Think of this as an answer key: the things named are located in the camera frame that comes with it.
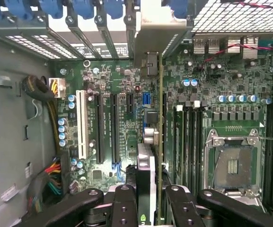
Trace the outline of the silver socket cover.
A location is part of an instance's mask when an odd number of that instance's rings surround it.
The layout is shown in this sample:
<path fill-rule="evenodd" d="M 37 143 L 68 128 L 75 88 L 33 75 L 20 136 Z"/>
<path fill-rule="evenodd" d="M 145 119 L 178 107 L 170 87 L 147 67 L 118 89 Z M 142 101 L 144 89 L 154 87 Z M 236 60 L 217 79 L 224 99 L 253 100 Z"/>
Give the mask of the silver socket cover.
<path fill-rule="evenodd" d="M 262 199 L 259 192 L 254 192 L 251 189 L 223 189 L 222 193 L 248 206 L 260 208 L 265 212 L 265 207 L 262 204 Z"/>

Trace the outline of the CPU socket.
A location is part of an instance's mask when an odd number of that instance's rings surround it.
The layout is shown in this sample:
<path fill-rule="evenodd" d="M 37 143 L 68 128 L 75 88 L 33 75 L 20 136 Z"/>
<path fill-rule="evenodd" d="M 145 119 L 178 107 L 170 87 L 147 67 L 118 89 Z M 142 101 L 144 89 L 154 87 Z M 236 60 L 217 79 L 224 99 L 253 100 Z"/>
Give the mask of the CPU socket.
<path fill-rule="evenodd" d="M 247 135 L 219 135 L 211 129 L 204 145 L 203 187 L 210 188 L 215 162 L 219 159 L 213 189 L 261 188 L 262 142 L 259 130 L 252 128 Z"/>

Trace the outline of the white expansion slot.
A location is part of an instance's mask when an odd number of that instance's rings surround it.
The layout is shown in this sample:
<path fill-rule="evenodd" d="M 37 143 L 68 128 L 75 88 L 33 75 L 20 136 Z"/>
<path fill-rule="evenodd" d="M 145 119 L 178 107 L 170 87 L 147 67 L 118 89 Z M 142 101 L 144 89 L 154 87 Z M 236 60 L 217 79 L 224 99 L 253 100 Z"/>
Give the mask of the white expansion slot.
<path fill-rule="evenodd" d="M 86 159 L 88 156 L 87 100 L 87 92 L 85 90 L 76 90 L 79 159 Z"/>

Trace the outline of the short black expansion slot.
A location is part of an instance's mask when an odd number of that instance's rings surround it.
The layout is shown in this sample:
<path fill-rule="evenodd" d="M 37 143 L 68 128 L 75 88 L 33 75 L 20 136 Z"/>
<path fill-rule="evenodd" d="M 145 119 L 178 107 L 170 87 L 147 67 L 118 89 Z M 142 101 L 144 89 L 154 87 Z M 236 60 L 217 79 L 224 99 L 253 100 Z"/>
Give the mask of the short black expansion slot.
<path fill-rule="evenodd" d="M 127 93 L 126 95 L 126 107 L 127 107 L 127 113 L 132 114 L 134 113 L 134 94 L 133 93 Z"/>

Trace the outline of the blue expansion slot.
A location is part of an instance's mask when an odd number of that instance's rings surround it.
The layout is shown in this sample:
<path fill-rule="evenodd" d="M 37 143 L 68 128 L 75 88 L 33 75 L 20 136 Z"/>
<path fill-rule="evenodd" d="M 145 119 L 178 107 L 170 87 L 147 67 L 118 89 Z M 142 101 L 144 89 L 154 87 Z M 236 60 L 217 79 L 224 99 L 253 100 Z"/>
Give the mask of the blue expansion slot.
<path fill-rule="evenodd" d="M 141 96 L 141 117 L 142 117 L 142 129 L 144 130 L 145 127 L 148 126 L 147 123 L 145 123 L 145 116 L 144 112 L 147 109 L 151 108 L 151 94 L 148 92 L 142 93 Z"/>

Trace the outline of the green motherboard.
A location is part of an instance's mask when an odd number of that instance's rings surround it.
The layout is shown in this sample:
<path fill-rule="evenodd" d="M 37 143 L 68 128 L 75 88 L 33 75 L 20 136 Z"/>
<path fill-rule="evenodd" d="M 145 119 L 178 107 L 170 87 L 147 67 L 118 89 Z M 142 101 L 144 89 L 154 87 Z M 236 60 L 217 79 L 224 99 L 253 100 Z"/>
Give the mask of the green motherboard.
<path fill-rule="evenodd" d="M 184 41 L 175 55 L 163 61 L 163 89 L 167 94 L 167 160 L 162 161 L 159 183 L 175 182 L 174 108 L 194 109 L 194 191 L 190 186 L 190 151 L 188 186 L 192 194 L 204 189 L 204 145 L 211 129 L 219 135 L 247 135 L 252 128 L 266 137 L 267 106 L 273 106 L 273 40 L 259 40 L 255 59 L 218 56 L 206 59 L 193 54 L 193 41 Z M 62 152 L 68 155 L 64 165 L 63 190 L 76 194 L 95 187 L 107 192 L 114 185 L 126 183 L 126 168 L 137 167 L 137 146 L 142 142 L 142 93 L 151 94 L 154 84 L 141 79 L 141 71 L 131 61 L 69 61 L 55 64 L 57 78 L 66 81 L 66 97 L 57 98 L 58 137 Z M 87 92 L 88 156 L 79 159 L 76 90 Z M 134 94 L 134 113 L 127 113 L 126 95 Z M 97 164 L 95 95 L 103 98 L 105 160 Z M 120 162 L 112 162 L 110 94 L 118 95 Z M 196 118 L 203 110 L 202 183 L 196 189 Z M 157 122 L 157 111 L 148 113 L 149 123 Z M 181 173 L 184 185 L 184 126 L 181 131 Z M 265 212 L 273 215 L 272 179 L 270 203 L 264 202 L 265 140 L 262 142 L 261 188 L 258 191 Z"/>

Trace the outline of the white power plug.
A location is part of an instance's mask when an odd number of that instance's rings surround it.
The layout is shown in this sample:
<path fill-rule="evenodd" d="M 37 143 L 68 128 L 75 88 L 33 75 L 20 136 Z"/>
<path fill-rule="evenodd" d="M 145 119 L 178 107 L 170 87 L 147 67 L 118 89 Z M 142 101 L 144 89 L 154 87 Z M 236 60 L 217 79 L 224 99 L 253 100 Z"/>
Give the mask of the white power plug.
<path fill-rule="evenodd" d="M 64 78 L 49 78 L 49 89 L 55 98 L 66 97 L 66 81 Z"/>

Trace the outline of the silver power supply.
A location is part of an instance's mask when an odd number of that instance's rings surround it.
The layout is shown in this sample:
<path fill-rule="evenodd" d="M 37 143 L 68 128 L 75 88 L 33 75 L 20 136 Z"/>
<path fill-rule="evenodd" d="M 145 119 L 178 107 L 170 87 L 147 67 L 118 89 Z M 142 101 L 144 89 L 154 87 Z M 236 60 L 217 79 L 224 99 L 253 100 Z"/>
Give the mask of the silver power supply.
<path fill-rule="evenodd" d="M 49 76 L 34 60 L 0 61 L 0 227 L 12 227 L 26 214 L 30 181 L 55 154 L 47 109 L 21 87 L 29 75 Z"/>

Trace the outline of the rear port block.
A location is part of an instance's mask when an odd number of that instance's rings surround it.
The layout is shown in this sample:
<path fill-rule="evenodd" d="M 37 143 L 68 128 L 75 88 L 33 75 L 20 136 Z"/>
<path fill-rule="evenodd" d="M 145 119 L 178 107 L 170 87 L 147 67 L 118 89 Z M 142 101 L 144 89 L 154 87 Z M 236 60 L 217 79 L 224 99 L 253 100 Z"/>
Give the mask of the rear port block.
<path fill-rule="evenodd" d="M 251 36 L 227 36 L 224 38 L 194 39 L 193 54 L 208 58 L 218 56 L 255 59 L 258 55 L 259 38 Z"/>

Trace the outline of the black open PC case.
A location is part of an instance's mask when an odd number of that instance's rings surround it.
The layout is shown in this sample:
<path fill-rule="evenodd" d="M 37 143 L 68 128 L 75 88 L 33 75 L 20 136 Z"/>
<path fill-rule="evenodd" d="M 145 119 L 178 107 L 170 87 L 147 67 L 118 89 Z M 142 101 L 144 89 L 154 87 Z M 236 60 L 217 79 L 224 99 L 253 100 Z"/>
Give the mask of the black open PC case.
<path fill-rule="evenodd" d="M 31 179 L 26 192 L 27 212 L 18 223 L 75 195 L 62 188 L 68 155 L 60 149 L 57 99 L 48 82 L 49 78 L 57 77 L 55 64 L 69 61 L 131 61 L 137 68 L 134 64 L 136 14 L 141 9 L 170 8 L 169 0 L 123 0 L 123 16 L 111 19 L 105 11 L 103 0 L 93 0 L 94 17 L 84 19 L 75 13 L 72 0 L 62 0 L 63 17 L 54 19 L 42 11 L 39 0 L 30 2 L 34 17 L 27 21 L 11 14 L 4 0 L 0 0 L 0 61 L 27 58 L 47 68 L 48 77 L 29 75 L 23 79 L 21 87 L 27 96 L 47 109 L 55 154 Z M 194 39 L 251 36 L 273 40 L 273 0 L 188 0 L 186 20 L 186 34 L 167 58 L 175 55 L 184 41 Z M 158 222 L 153 227 L 174 227 L 165 189 L 161 186 L 164 207 L 160 207 L 160 212 L 165 213 L 166 221 Z"/>

